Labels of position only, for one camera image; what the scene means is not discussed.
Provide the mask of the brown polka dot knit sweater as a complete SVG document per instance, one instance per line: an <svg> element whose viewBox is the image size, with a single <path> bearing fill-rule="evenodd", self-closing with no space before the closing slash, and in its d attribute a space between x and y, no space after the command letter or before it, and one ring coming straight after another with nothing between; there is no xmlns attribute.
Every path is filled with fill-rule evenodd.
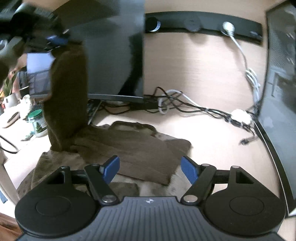
<svg viewBox="0 0 296 241"><path fill-rule="evenodd" d="M18 197L24 197L60 166L82 170L90 164L103 164L114 155L119 156L120 170L110 186L119 197L181 197L190 183L180 162L191 143L141 123L89 125L83 47L67 45L51 53L51 96L43 104L51 149L41 154L36 167L21 182Z"/></svg>

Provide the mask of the black wall power strip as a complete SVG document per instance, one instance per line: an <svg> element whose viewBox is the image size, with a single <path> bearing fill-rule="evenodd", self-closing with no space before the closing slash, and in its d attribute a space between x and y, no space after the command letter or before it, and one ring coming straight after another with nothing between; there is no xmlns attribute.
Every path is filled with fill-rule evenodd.
<svg viewBox="0 0 296 241"><path fill-rule="evenodd" d="M223 23L234 25L234 37L260 45L262 24L237 16L204 11L163 11L145 14L146 33L201 33L225 36Z"/></svg>

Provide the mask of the black power adapter brick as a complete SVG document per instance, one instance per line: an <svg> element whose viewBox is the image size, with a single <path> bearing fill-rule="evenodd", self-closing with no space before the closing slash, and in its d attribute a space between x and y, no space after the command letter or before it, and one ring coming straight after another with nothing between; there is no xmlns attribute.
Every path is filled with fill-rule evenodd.
<svg viewBox="0 0 296 241"><path fill-rule="evenodd" d="M131 111L158 109L158 101L144 100L142 103L130 103L129 109Z"/></svg>

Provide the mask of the white ceramic pot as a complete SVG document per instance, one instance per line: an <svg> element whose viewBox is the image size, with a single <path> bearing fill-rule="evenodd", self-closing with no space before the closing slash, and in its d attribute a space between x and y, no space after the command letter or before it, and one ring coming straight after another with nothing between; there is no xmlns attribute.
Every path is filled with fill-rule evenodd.
<svg viewBox="0 0 296 241"><path fill-rule="evenodd" d="M11 108L14 106L17 106L19 103L19 100L15 93L10 94L9 96L5 97L3 100L3 104L5 108Z"/></svg>

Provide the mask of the black computer monitor left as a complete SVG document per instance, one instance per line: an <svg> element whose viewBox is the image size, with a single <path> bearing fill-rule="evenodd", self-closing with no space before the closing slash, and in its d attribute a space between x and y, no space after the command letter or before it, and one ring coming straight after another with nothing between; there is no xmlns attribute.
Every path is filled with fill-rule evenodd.
<svg viewBox="0 0 296 241"><path fill-rule="evenodd" d="M83 43L88 98L142 102L144 1L67 1L54 12Z"/></svg>

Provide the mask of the black computer monitor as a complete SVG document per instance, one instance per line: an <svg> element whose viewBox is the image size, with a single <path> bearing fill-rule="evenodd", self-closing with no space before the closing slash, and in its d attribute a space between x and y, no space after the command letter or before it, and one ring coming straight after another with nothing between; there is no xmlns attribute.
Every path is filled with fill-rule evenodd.
<svg viewBox="0 0 296 241"><path fill-rule="evenodd" d="M67 1L54 12L83 43L88 98L142 102L144 1Z"/></svg>
<svg viewBox="0 0 296 241"><path fill-rule="evenodd" d="M287 215L295 215L295 1L266 11L268 51L256 126L274 162Z"/></svg>

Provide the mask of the green lid glass jar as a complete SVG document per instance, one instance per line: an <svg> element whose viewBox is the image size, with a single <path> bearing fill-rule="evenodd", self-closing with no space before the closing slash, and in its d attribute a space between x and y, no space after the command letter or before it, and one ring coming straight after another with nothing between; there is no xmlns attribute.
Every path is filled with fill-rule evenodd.
<svg viewBox="0 0 296 241"><path fill-rule="evenodd" d="M37 109L28 114L28 121L32 124L35 137L39 138L48 133L46 121L44 119L43 110Z"/></svg>

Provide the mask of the black computer monitor right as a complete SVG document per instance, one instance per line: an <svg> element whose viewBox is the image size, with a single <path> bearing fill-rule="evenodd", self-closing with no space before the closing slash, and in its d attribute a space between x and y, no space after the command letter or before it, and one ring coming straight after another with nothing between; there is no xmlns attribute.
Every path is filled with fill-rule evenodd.
<svg viewBox="0 0 296 241"><path fill-rule="evenodd" d="M268 51L256 126L274 162L287 215L295 215L295 1L266 11Z"/></svg>

